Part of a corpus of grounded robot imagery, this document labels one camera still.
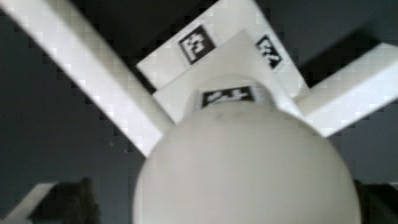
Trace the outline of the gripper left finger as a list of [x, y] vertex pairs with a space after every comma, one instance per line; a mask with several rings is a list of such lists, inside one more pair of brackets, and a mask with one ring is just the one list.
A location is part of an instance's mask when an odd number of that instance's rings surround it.
[[92, 180], [37, 184], [0, 224], [101, 224]]

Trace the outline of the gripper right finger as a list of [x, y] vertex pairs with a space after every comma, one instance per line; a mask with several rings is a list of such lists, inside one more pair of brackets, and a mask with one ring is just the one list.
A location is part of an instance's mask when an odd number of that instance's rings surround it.
[[360, 202], [360, 224], [398, 224], [398, 183], [353, 181]]

